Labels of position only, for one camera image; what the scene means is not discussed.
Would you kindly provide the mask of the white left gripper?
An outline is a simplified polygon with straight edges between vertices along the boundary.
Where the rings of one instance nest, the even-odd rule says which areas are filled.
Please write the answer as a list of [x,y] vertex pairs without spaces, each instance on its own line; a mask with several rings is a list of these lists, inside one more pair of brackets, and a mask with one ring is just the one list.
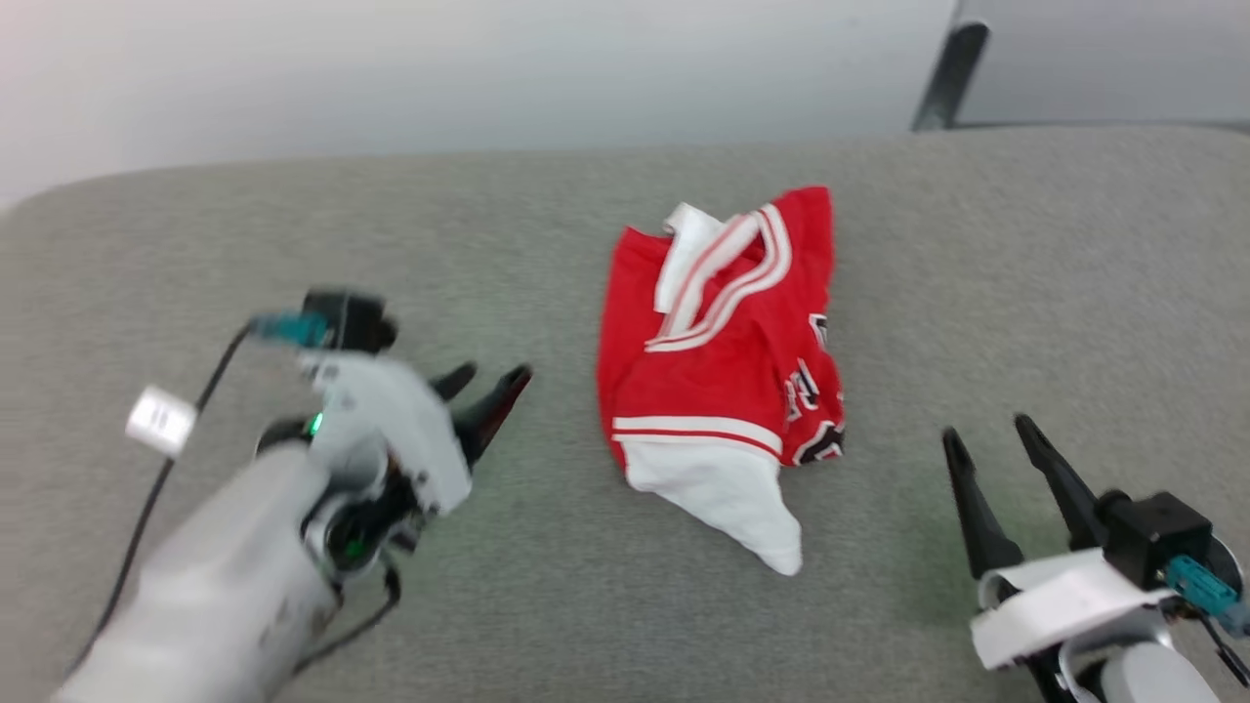
[[451,419],[445,403],[472,383],[475,362],[430,383],[406,363],[362,352],[300,352],[299,365],[322,397],[309,453],[328,468],[331,485],[378,499],[395,469],[420,512],[439,515],[472,493],[469,468],[478,467],[534,377],[531,365],[512,368]]

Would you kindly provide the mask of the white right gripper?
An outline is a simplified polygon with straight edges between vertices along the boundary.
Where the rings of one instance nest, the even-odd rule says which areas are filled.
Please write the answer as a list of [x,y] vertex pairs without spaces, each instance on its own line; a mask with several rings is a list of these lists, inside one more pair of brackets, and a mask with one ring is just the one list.
[[1060,669],[1068,675],[1068,659],[1116,643],[1122,650],[1106,668],[1119,675],[1181,675],[1182,655],[1156,610],[1170,590],[1142,589],[1108,564],[1094,549],[1101,549],[1108,537],[1098,520],[1098,497],[1031,417],[1015,414],[1014,427],[1058,503],[1068,548],[1078,553],[1022,563],[1022,550],[988,507],[962,437],[954,427],[942,429],[966,560],[978,580],[981,612],[970,629],[982,668],[1018,665],[1059,645]]

